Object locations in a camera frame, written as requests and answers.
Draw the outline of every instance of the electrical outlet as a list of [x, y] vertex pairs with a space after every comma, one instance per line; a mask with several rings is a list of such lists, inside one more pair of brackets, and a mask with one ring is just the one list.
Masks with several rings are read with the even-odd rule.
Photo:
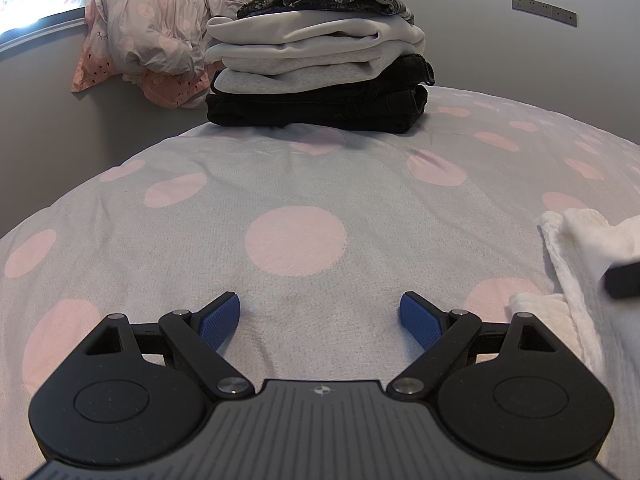
[[578, 15], [575, 12], [571, 12], [570, 10], [565, 11], [565, 23], [567, 25], [573, 25], [574, 27], [578, 26]]
[[511, 0], [511, 8], [545, 16], [546, 18], [556, 20], [556, 22], [563, 22], [567, 25], [573, 25], [574, 27], [578, 26], [578, 15], [575, 12], [561, 7], [555, 7], [545, 2], [539, 2], [537, 0]]
[[524, 10], [524, 0], [511, 0], [511, 8]]
[[552, 18], [554, 16], [553, 7], [550, 6], [549, 4], [544, 4], [544, 3], [540, 2], [540, 12], [539, 12], [539, 14], [541, 16], [545, 16], [547, 18]]
[[560, 7], [553, 6], [552, 17], [556, 22], [565, 22], [566, 21], [566, 10], [561, 9]]

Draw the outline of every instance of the metal rivet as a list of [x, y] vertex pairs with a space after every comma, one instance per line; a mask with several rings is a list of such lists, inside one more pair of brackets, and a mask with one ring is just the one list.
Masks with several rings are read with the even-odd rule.
[[393, 383], [393, 389], [399, 394], [417, 394], [424, 389], [424, 383], [414, 377], [401, 377]]
[[241, 394], [249, 387], [249, 382], [242, 377], [225, 377], [218, 382], [218, 389], [224, 394]]

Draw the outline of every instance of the grey wall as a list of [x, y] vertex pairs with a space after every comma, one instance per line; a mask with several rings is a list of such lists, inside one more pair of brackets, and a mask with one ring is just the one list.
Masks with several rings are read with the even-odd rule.
[[427, 34], [439, 85], [562, 112], [640, 142], [640, 0], [541, 0], [578, 28], [511, 0], [403, 0]]
[[0, 237], [67, 191], [167, 137], [206, 122], [165, 110], [119, 76], [70, 91], [86, 27], [0, 53]]

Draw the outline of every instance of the polka dot bedsheet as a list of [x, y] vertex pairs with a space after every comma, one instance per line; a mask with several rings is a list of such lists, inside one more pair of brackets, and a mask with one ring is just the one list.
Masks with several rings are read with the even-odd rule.
[[164, 140], [0, 240], [0, 476], [42, 462], [30, 398], [108, 313], [153, 322], [233, 290], [225, 356], [256, 385], [386, 383], [420, 353], [404, 291], [507, 321], [511, 294], [558, 287], [543, 212], [617, 224], [639, 194], [633, 143], [447, 88], [405, 136], [204, 124]]

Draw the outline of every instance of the logo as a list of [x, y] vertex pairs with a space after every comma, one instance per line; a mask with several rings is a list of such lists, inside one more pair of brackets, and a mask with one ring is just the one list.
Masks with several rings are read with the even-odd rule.
[[333, 390], [329, 388], [326, 384], [320, 384], [320, 386], [316, 386], [311, 391], [315, 394], [318, 394], [320, 397], [324, 397], [325, 395], [330, 394]]

